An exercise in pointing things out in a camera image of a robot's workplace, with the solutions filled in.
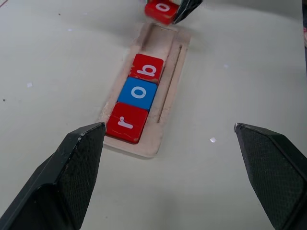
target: red letter block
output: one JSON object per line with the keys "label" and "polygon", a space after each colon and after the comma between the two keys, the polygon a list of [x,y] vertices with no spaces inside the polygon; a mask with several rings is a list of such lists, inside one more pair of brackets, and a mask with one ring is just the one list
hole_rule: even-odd
{"label": "red letter block", "polygon": [[130,77],[150,81],[159,84],[163,60],[156,57],[147,56],[144,54],[137,54],[134,58]]}
{"label": "red letter block", "polygon": [[138,143],[148,112],[117,102],[106,124],[106,134],[132,143]]}
{"label": "red letter block", "polygon": [[169,25],[173,22],[179,6],[168,0],[153,0],[146,4],[145,14]]}

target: wooden tray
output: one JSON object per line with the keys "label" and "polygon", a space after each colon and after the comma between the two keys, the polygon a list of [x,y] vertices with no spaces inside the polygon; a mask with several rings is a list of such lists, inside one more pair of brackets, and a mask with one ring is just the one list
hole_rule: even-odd
{"label": "wooden tray", "polygon": [[190,35],[184,31],[177,30],[175,27],[163,27],[155,23],[145,23],[143,25],[139,37],[130,48],[130,54],[114,83],[98,122],[106,123],[108,121],[119,93],[130,73],[136,54],[141,53],[165,61],[160,84],[139,143],[131,144],[106,136],[104,140],[105,146],[111,146],[147,158],[155,156],[162,141],[163,127],[177,92],[189,41]]}

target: white letter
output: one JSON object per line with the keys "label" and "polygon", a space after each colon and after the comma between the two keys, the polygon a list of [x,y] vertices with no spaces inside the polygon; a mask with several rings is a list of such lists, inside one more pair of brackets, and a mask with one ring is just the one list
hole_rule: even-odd
{"label": "white letter", "polygon": [[159,10],[159,11],[162,11],[162,12],[167,12],[169,11],[170,7],[164,3],[159,3],[159,4],[156,4],[156,9]]}
{"label": "white letter", "polygon": [[[141,95],[137,95],[135,93],[136,90],[141,90],[143,93]],[[131,90],[131,95],[137,99],[141,99],[146,96],[146,90],[143,87],[136,86]]]}
{"label": "white letter", "polygon": [[119,118],[118,125],[119,125],[119,126],[123,126],[123,127],[125,127],[125,128],[129,128],[129,129],[132,129],[132,128],[133,128],[133,125],[130,125],[130,124],[124,122],[124,117],[123,117],[123,116],[121,116],[121,117]]}
{"label": "white letter", "polygon": [[151,76],[151,77],[154,77],[154,74],[156,73],[157,69],[152,66],[152,65],[144,65],[143,66],[143,70],[138,70],[136,71],[137,73],[141,73],[141,74],[145,74],[145,75],[148,75],[148,76]]}

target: blue block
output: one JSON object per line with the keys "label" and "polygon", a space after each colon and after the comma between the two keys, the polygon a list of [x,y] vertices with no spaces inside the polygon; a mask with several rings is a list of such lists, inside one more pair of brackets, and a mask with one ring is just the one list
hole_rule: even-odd
{"label": "blue block", "polygon": [[149,111],[156,91],[156,84],[128,77],[118,101]]}

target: letter block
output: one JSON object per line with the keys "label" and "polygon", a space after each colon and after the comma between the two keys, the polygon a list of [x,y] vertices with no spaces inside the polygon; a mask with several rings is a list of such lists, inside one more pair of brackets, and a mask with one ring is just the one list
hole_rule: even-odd
{"label": "letter block", "polygon": [[117,102],[106,124],[106,134],[136,144],[147,116],[148,112],[144,109]]}
{"label": "letter block", "polygon": [[169,25],[173,22],[179,6],[167,0],[153,0],[146,4],[145,14]]}
{"label": "letter block", "polygon": [[118,102],[149,111],[156,91],[156,84],[128,77],[119,94]]}
{"label": "letter block", "polygon": [[159,84],[163,63],[162,59],[137,54],[134,58],[129,76]]}

